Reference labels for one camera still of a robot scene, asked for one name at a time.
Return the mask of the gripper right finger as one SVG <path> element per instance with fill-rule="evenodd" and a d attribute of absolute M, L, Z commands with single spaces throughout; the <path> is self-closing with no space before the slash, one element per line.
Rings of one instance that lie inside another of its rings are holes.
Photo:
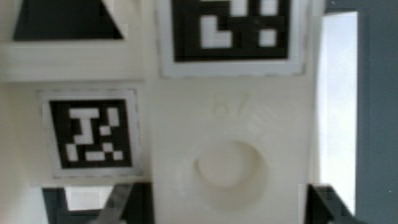
<path fill-rule="evenodd" d="M 308 185 L 304 224 L 366 224 L 356 218 L 331 185 Z"/>

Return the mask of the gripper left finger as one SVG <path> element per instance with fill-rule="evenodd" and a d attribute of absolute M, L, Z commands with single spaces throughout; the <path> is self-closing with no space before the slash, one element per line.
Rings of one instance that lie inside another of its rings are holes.
<path fill-rule="evenodd" d="M 63 188 L 45 188 L 43 198 L 48 224 L 155 224 L 150 182 L 118 184 L 102 209 L 71 211 Z"/>

